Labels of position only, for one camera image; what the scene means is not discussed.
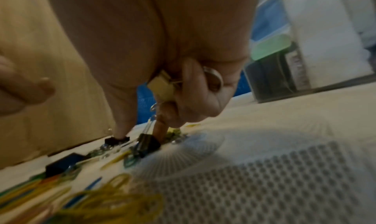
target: brown cardboard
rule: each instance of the brown cardboard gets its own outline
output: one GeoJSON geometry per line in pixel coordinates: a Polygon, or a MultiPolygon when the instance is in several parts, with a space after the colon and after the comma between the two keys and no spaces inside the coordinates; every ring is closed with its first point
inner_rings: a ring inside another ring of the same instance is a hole
{"type": "Polygon", "coordinates": [[[0,0],[0,49],[24,76],[56,86],[45,104],[0,117],[0,168],[110,134],[103,92],[47,0],[0,0]]]}

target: light green object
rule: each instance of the light green object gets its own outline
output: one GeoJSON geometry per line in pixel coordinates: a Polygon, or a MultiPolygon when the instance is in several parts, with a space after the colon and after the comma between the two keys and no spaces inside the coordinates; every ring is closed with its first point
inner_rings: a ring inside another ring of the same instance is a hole
{"type": "Polygon", "coordinates": [[[251,57],[254,61],[257,61],[276,52],[282,51],[283,49],[289,48],[290,46],[291,40],[288,35],[276,35],[257,44],[252,50],[251,57]]]}

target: dotted pattern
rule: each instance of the dotted pattern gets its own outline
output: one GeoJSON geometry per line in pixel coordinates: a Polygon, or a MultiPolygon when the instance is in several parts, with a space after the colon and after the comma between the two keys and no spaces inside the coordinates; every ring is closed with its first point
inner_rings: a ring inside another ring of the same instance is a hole
{"type": "Polygon", "coordinates": [[[354,223],[362,203],[337,143],[189,177],[138,184],[165,197],[156,223],[354,223]]]}
{"type": "Polygon", "coordinates": [[[180,144],[166,144],[145,157],[130,173],[139,179],[165,177],[186,169],[213,154],[223,143],[218,135],[197,133],[180,144]]]}

